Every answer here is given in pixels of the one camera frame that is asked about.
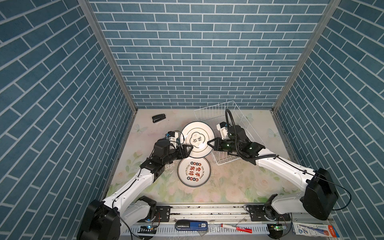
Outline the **plate with flower outline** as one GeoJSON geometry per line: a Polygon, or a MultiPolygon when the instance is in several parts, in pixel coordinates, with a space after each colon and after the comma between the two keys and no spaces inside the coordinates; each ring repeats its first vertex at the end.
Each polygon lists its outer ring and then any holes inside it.
{"type": "Polygon", "coordinates": [[[189,123],[183,128],[182,134],[185,144],[193,147],[189,157],[204,158],[213,150],[208,142],[215,138],[214,131],[206,123],[198,121],[189,123]]]}

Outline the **white wire dish rack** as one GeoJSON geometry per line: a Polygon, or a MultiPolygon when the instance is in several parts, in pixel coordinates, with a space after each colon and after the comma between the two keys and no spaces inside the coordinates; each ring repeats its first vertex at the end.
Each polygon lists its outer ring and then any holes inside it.
{"type": "Polygon", "coordinates": [[[214,132],[214,139],[209,141],[209,146],[213,147],[211,155],[217,165],[241,160],[243,157],[254,162],[270,154],[264,141],[234,101],[200,108],[195,110],[195,116],[214,132]]]}

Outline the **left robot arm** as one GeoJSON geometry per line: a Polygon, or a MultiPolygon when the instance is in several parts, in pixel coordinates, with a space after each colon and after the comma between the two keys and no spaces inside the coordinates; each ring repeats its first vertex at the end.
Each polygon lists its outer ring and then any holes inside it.
{"type": "Polygon", "coordinates": [[[93,200],[87,206],[77,239],[117,240],[125,229],[138,221],[152,220],[156,202],[148,197],[139,198],[139,194],[156,181],[166,165],[189,157],[193,148],[176,141],[158,140],[132,179],[111,196],[93,200]]]}

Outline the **white plate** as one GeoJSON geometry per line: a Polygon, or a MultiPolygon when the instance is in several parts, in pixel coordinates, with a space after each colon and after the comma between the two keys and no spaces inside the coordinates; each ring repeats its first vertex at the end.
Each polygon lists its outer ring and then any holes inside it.
{"type": "Polygon", "coordinates": [[[197,188],[204,185],[211,176],[211,165],[206,158],[188,157],[178,165],[179,180],[186,186],[197,188]]]}
{"type": "Polygon", "coordinates": [[[182,145],[185,141],[184,135],[182,133],[176,132],[175,133],[176,142],[180,145],[182,145]]]}

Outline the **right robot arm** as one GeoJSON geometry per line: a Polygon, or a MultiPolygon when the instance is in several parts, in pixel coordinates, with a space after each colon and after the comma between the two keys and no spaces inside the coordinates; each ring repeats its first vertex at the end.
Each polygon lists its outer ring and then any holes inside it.
{"type": "Polygon", "coordinates": [[[208,141],[214,151],[226,152],[270,170],[301,190],[298,194],[271,195],[263,206],[265,218],[274,221],[284,214],[307,213],[318,220],[328,219],[339,194],[327,170],[303,167],[274,154],[264,145],[252,142],[239,125],[222,122],[217,129],[221,136],[208,141]]]}

